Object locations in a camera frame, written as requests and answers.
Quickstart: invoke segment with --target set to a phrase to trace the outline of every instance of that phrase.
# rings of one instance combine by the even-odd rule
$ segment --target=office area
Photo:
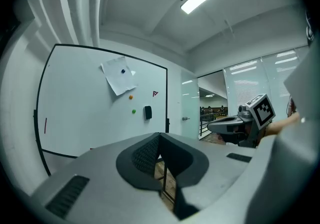
[[[216,134],[216,140],[206,140],[211,134],[206,125],[236,115],[240,105],[261,93],[272,102],[275,121],[287,117],[290,94],[284,81],[308,51],[302,1],[207,0],[191,12],[182,9],[186,1],[16,0],[20,24],[1,57],[0,92],[6,120],[1,146],[15,186],[32,195],[49,178],[44,163],[58,174],[75,157],[147,133],[170,132],[203,139],[209,148],[227,147]],[[89,50],[57,54],[56,44],[103,51],[103,58],[88,57]],[[55,64],[50,63],[54,56],[59,56]],[[114,97],[99,63],[118,56],[126,58],[139,85]],[[87,73],[81,72],[84,67]],[[58,94],[59,80],[64,81]],[[41,90],[47,94],[41,96]],[[69,98],[74,92],[79,96]],[[149,121],[145,106],[152,108]],[[36,129],[34,110],[39,111]],[[51,133],[54,123],[59,125],[55,132],[65,133]],[[96,135],[99,140],[91,138]],[[161,170],[156,179],[165,175],[164,164]],[[164,197],[173,207],[174,201]]]

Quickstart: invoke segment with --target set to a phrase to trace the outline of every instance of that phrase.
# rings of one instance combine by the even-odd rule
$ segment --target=whiteboard frame
[[[43,68],[43,72],[42,72],[42,75],[41,75],[41,79],[40,79],[40,83],[39,83],[39,87],[38,87],[38,94],[37,94],[37,97],[36,97],[36,109],[34,110],[33,112],[33,120],[34,120],[34,131],[35,131],[35,140],[36,140],[36,144],[38,146],[38,150],[39,150],[39,153],[40,153],[40,157],[41,157],[41,160],[42,160],[42,163],[44,165],[44,168],[46,170],[46,173],[50,176],[51,175],[51,172],[48,168],[48,165],[46,163],[46,160],[45,160],[45,156],[43,154],[43,152],[47,152],[47,153],[50,153],[50,154],[54,154],[54,155],[57,155],[57,156],[61,156],[61,157],[67,157],[67,158],[77,158],[75,156],[69,156],[69,155],[64,155],[64,154],[60,154],[60,153],[56,153],[56,152],[52,152],[52,151],[48,151],[48,150],[45,150],[45,149],[42,149],[42,146],[41,146],[41,142],[40,142],[40,136],[39,136],[39,128],[38,128],[38,103],[39,103],[39,95],[40,95],[40,89],[41,89],[41,83],[42,83],[42,79],[44,77],[44,74],[45,74],[45,70],[46,70],[46,67],[47,67],[47,64],[50,60],[50,57],[54,51],[54,48],[56,46],[69,46],[69,47],[81,47],[81,48],[89,48],[89,49],[94,49],[94,50],[99,50],[99,51],[104,51],[104,52],[108,52],[108,53],[113,53],[113,54],[118,54],[120,56],[125,56],[125,57],[128,57],[128,58],[133,58],[133,59],[136,59],[136,60],[139,60],[139,61],[143,61],[143,62],[147,62],[149,64],[152,64],[152,65],[155,65],[157,67],[160,67],[162,69],[165,69],[165,132],[168,133],[169,132],[169,119],[168,119],[168,69],[163,67],[163,66],[160,66],[158,64],[155,64],[155,63],[152,63],[152,62],[149,62],[149,61],[146,61],[146,60],[143,60],[141,58],[138,58],[138,57],[135,57],[135,56],[131,56],[131,55],[128,55],[128,54],[123,54],[123,53],[120,53],[120,52],[116,52],[116,51],[113,51],[113,50],[109,50],[109,49],[103,49],[103,48],[98,48],[98,47],[92,47],[92,46],[83,46],[83,45],[74,45],[74,44],[55,44],[49,54],[49,57],[48,59],[46,60],[46,64],[44,65],[44,68]]]

